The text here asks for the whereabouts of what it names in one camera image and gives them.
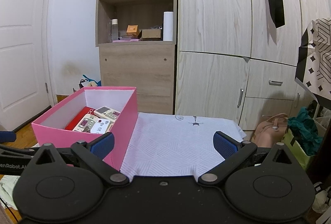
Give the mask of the clear bottle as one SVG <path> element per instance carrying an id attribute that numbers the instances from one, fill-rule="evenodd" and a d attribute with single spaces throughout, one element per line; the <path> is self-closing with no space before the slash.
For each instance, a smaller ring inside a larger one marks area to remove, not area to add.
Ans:
<path id="1" fill-rule="evenodd" d="M 118 40 L 118 20 L 117 19 L 111 20 L 111 39 L 112 39 L 112 42 L 115 42 Z"/>

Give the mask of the blue plastic bag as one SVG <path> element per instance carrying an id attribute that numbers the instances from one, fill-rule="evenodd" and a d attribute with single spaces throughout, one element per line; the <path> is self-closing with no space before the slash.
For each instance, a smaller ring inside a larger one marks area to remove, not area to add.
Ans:
<path id="1" fill-rule="evenodd" d="M 83 78 L 79 82 L 79 88 L 82 89 L 83 87 L 97 87 L 101 86 L 101 81 L 95 81 L 93 79 L 88 78 L 86 75 L 83 75 Z"/>

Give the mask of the small white fan remote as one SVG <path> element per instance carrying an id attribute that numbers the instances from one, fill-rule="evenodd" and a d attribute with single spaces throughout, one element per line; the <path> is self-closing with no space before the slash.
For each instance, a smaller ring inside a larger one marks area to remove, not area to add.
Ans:
<path id="1" fill-rule="evenodd" d="M 90 129 L 90 133 L 103 135 L 107 132 L 110 125 L 111 121 L 107 119 L 97 119 L 95 124 Z"/>

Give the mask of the cream purple-button remote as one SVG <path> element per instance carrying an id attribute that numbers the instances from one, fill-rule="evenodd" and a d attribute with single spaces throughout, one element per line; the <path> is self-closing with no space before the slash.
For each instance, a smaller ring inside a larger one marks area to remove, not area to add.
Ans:
<path id="1" fill-rule="evenodd" d="M 90 133 L 92 127 L 95 123 L 100 120 L 99 117 L 92 114 L 86 114 L 80 121 L 77 123 L 73 131 L 75 132 L 87 132 Z"/>

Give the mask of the brown open box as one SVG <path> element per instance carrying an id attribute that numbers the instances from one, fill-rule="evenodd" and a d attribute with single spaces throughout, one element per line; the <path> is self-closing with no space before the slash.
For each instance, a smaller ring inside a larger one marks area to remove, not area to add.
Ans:
<path id="1" fill-rule="evenodd" d="M 160 41 L 162 40 L 161 29 L 142 29 L 139 34 L 142 41 Z"/>

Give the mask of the red patterned box liner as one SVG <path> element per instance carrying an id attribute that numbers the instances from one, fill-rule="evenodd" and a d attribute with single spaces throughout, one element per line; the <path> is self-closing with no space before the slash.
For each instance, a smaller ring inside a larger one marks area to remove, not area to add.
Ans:
<path id="1" fill-rule="evenodd" d="M 65 130 L 72 131 L 86 114 L 94 115 L 94 109 L 85 106 L 74 118 L 65 126 Z"/>

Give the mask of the light wood wardrobe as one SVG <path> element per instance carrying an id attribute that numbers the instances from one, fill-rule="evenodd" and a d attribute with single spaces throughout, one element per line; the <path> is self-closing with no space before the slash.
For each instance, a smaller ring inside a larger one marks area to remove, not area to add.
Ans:
<path id="1" fill-rule="evenodd" d="M 178 0 L 176 114 L 226 118 L 243 130 L 311 99 L 295 82 L 301 37 L 330 16 L 329 0 L 283 0 L 276 27 L 268 0 Z"/>

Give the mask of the white paper roll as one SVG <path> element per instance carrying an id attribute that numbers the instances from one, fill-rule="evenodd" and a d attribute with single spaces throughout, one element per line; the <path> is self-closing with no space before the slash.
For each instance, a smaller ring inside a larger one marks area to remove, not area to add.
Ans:
<path id="1" fill-rule="evenodd" d="M 173 12 L 165 11 L 163 14 L 163 40 L 173 41 Z"/>

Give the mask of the black white patterned bag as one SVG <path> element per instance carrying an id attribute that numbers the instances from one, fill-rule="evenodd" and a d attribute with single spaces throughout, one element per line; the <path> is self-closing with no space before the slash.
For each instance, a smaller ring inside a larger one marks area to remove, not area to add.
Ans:
<path id="1" fill-rule="evenodd" d="M 330 51 L 330 18 L 311 21 L 301 38 L 295 81 L 327 109 L 330 109 Z"/>

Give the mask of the green bag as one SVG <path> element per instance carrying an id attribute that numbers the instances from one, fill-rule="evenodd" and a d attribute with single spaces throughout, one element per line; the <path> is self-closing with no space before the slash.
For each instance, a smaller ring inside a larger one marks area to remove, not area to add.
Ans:
<path id="1" fill-rule="evenodd" d="M 307 107 L 302 107 L 296 117 L 287 120 L 287 129 L 282 142 L 290 149 L 304 170 L 307 170 L 317 154 L 322 140 Z"/>

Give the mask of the pink cardboard box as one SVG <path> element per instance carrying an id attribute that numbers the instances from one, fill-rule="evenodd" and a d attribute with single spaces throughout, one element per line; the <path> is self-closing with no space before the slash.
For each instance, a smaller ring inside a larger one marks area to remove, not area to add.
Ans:
<path id="1" fill-rule="evenodd" d="M 119 170 L 138 118 L 134 87 L 84 87 L 32 123 L 40 145 L 70 147 L 91 142 L 106 132 L 111 138 L 93 148 L 104 162 Z"/>

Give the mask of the orange small box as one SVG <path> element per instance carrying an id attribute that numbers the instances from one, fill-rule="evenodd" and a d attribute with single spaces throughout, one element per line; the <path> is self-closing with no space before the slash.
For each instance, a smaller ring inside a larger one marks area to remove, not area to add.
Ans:
<path id="1" fill-rule="evenodd" d="M 139 26 L 138 25 L 128 25 L 126 34 L 131 37 L 137 37 L 139 35 Z"/>

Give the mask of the wooden shelf cabinet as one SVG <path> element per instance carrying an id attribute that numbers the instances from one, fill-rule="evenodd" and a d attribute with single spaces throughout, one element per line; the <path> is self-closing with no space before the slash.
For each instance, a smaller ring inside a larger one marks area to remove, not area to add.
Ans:
<path id="1" fill-rule="evenodd" d="M 96 0 L 101 83 L 136 88 L 140 112 L 172 114 L 177 0 Z"/>

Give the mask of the white patterned table cloth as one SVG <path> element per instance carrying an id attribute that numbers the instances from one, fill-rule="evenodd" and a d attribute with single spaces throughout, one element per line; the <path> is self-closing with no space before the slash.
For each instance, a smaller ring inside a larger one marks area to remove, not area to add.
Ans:
<path id="1" fill-rule="evenodd" d="M 244 131 L 232 120 L 139 113 L 121 173 L 134 176 L 198 178 L 224 161 L 213 145 L 221 131 L 241 142 Z"/>

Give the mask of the cream grey-screen remote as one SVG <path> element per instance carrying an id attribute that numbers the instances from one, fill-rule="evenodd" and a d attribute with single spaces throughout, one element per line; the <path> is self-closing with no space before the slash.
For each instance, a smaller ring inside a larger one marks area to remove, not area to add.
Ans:
<path id="1" fill-rule="evenodd" d="M 107 106 L 103 106 L 101 108 L 94 110 L 94 114 L 100 118 L 108 119 L 114 122 L 120 116 L 119 111 L 116 111 L 112 108 L 108 108 Z"/>

